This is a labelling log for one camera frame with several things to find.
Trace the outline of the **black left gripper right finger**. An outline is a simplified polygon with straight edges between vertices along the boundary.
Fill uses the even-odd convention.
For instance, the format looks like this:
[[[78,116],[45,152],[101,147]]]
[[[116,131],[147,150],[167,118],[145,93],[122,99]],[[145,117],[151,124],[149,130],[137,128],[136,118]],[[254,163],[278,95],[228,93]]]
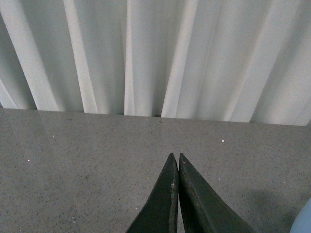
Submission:
[[[187,233],[253,233],[184,154],[179,157],[179,200]]]

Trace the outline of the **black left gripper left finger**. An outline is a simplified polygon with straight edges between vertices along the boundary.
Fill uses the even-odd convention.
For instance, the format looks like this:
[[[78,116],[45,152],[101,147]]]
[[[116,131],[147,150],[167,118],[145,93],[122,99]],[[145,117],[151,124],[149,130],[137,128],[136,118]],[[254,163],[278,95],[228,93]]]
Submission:
[[[142,210],[128,233],[175,233],[178,220],[179,172],[173,153],[166,163]]]

